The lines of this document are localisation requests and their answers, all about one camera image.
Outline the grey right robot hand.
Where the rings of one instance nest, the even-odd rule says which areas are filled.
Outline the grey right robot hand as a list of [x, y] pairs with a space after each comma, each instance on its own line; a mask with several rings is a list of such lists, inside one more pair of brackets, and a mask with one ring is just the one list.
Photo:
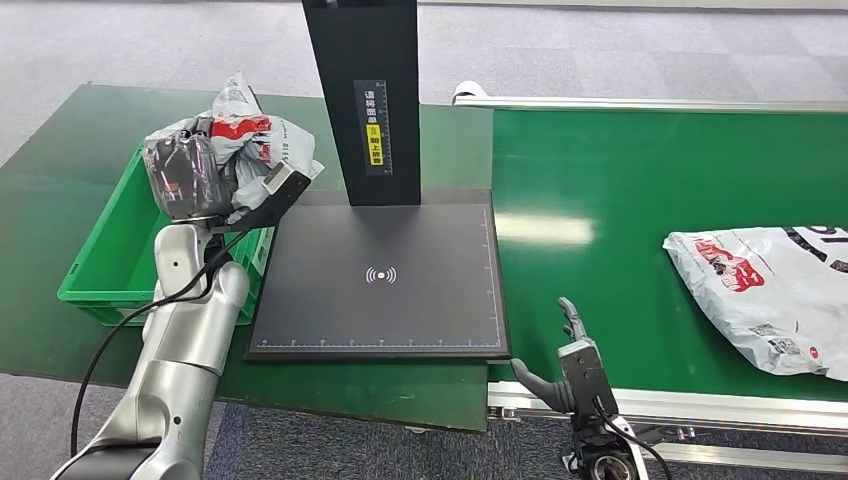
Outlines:
[[563, 414], [584, 415], [592, 411], [591, 400], [577, 388], [585, 381], [586, 355], [593, 349], [576, 306], [566, 297], [559, 297], [559, 307], [565, 317], [564, 332], [570, 342], [557, 350], [563, 379], [549, 382], [532, 373], [519, 358], [510, 365], [518, 382], [543, 401], [551, 410]]

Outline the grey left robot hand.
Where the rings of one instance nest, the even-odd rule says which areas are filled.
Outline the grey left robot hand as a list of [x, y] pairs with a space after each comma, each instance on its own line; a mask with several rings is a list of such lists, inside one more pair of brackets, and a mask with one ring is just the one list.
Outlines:
[[231, 192], [221, 178], [210, 133], [212, 118], [180, 120], [148, 135], [142, 157], [154, 200], [175, 221], [223, 216]]

